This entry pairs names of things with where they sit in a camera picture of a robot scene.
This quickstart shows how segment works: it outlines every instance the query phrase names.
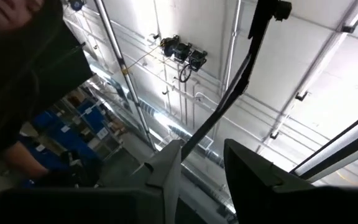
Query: white ceiling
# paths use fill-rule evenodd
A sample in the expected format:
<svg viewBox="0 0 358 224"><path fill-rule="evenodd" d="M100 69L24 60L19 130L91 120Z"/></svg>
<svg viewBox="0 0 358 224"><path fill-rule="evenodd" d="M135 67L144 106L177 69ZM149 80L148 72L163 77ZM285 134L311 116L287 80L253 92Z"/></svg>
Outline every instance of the white ceiling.
<svg viewBox="0 0 358 224"><path fill-rule="evenodd" d="M208 61L203 66L203 71L194 73L193 78L187 83L188 95L193 96L200 92L215 102L219 101L218 89L224 78L223 71L236 8L235 0L104 2L111 19L127 28L123 29L113 24L128 66L154 48L145 44L148 43L145 38L150 39L150 34L156 34L158 27L163 38L178 34L183 42L190 42L208 52ZM230 121L222 119L220 122L217 138L211 148L220 155L223 154L223 141L226 138L233 138L253 150L257 148L257 141L241 128L245 128L259 139L266 137L279 112L290 100L312 61L318 56L323 44L336 29L353 1L294 0L292 3L292 16L288 20L271 21L247 94L227 112L226 117ZM242 5L241 31L237 36L231 77L244 59L250 43L246 36L255 3L244 1ZM93 1L88 1L87 7L96 10ZM103 41L107 40L99 18L90 13L89 9L67 14L73 22ZM124 84L109 46L91 36L83 35L84 33L75 27L71 28L77 38L88 39L92 46L98 46L98 49L92 50L98 56L99 62L115 73L114 78L117 81ZM164 108L167 97L161 92L166 90L166 86L156 77L165 79L164 74L160 73L164 68L160 60L163 58L157 49L151 56L140 61L144 64L142 68L135 65L131 67L131 72L138 95L147 96L153 103ZM173 79L178 75L176 68L176 63L167 61L167 82L184 91L185 85L178 85ZM263 156L286 170L290 170L358 118L358 28L340 46L309 92L310 95L305 101L294 109L291 119L282 131L283 134L272 143L273 150L262 151ZM200 104L215 107L215 104L205 97L201 97L200 100ZM180 97L176 90L170 89L170 102L172 115L182 120L181 125L189 129L193 129L193 120L197 129L211 114L204 106L196 105L193 116L193 103L190 100L185 103L185 97ZM343 178L339 178L329 183L345 182Z"/></svg>

